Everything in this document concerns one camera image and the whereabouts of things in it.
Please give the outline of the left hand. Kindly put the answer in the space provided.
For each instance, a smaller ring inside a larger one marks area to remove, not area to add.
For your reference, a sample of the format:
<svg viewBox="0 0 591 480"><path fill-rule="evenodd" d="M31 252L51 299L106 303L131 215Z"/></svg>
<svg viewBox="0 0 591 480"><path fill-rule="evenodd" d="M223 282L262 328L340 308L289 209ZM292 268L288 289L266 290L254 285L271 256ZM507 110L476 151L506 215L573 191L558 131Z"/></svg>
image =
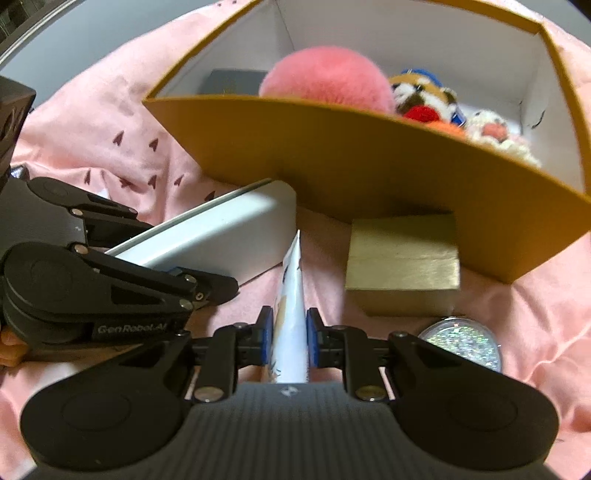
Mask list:
<svg viewBox="0 0 591 480"><path fill-rule="evenodd" d="M0 365L14 367L18 365L30 352L31 348L22 341L11 329L1 331Z"/></svg>

